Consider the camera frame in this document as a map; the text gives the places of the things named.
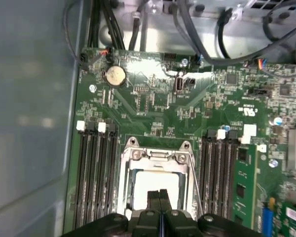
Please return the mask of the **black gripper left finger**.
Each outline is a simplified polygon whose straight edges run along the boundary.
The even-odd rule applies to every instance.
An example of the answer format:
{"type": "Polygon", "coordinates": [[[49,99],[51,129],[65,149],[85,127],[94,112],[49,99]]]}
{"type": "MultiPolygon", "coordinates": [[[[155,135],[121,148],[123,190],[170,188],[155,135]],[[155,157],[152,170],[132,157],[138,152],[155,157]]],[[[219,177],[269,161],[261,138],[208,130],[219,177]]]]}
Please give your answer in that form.
{"type": "Polygon", "coordinates": [[[131,219],[112,213],[73,231],[64,237],[157,237],[160,229],[160,193],[149,191],[147,208],[134,211],[131,219]]]}

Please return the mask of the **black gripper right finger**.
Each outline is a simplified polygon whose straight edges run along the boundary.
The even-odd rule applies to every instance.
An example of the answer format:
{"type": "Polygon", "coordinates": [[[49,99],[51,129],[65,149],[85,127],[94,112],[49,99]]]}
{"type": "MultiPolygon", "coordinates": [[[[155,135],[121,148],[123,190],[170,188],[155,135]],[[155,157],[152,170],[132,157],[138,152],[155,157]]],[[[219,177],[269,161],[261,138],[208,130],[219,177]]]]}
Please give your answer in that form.
{"type": "Polygon", "coordinates": [[[167,237],[261,237],[253,231],[229,219],[215,214],[204,214],[193,220],[189,213],[173,209],[166,189],[160,190],[160,207],[167,237]]]}

